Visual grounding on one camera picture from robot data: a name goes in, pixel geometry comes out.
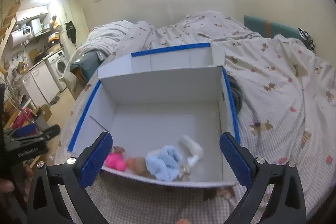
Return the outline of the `person's left hand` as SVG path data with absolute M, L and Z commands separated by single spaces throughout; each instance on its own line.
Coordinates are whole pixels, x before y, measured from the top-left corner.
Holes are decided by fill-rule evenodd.
M 23 199 L 25 200 L 26 203 L 28 203 L 31 182 L 34 176 L 34 172 L 26 164 L 23 164 L 23 170 L 24 170 L 23 176 L 25 178 L 25 195 L 23 196 Z M 0 186 L 1 186 L 1 194 L 11 193 L 14 191 L 14 184 L 9 180 L 1 178 Z

